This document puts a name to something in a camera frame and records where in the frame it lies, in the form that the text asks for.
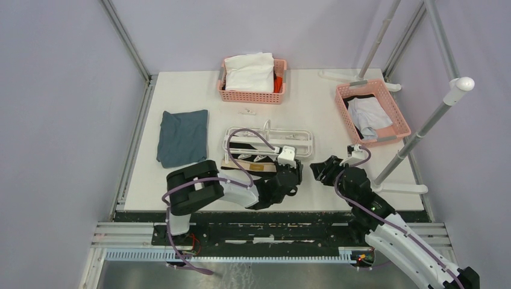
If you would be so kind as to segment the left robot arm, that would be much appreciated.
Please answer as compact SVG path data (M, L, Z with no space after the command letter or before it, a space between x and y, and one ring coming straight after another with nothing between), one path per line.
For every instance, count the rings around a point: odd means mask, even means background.
M167 192L161 197L167 205L167 238L184 244L190 235L191 215L207 205L222 200L249 210L262 210L294 196L303 180L303 165L276 162L276 173L261 177L252 184L229 178L212 160L203 161L169 173Z

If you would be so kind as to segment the black underwear beige waistband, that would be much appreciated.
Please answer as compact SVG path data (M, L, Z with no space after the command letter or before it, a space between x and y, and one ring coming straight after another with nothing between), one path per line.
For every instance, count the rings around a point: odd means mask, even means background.
M235 154L235 149L256 150L254 146L247 143L230 143L232 156L252 176L271 177L277 173L273 159L267 155Z

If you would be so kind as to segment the white clip hanger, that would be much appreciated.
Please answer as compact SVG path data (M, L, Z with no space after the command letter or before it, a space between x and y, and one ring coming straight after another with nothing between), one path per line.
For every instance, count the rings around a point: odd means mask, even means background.
M222 142L225 156L231 152L275 158L285 146L293 147L300 160L310 158L315 150L313 134L303 129L272 128L267 120L260 128L229 127Z

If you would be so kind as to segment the pink basket with underwear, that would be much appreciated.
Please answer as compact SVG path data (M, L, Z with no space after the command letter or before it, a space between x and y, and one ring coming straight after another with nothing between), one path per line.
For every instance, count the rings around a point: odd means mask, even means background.
M388 145L411 134L409 125L381 79L338 85L335 104L355 144L367 148Z

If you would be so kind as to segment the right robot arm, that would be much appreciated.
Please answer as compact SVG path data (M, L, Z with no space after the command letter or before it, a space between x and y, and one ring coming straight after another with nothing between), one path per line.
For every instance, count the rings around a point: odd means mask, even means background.
M480 276L434 250L395 209L372 190L364 169L331 156L310 165L314 178L333 187L351 207L355 225L348 229L352 244L368 244L405 273L418 288L480 288Z

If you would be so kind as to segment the pink basket with white cloth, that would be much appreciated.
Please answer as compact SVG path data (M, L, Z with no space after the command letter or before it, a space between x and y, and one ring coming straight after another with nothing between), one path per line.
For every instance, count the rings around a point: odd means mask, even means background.
M217 91L221 99L225 102L243 102L254 104L272 104L278 105L284 101L284 96L287 93L287 61L284 59L274 60L274 74L276 77L282 78L282 84L278 93L266 92L239 92L235 90L225 90L225 61L221 63L221 69L217 81Z

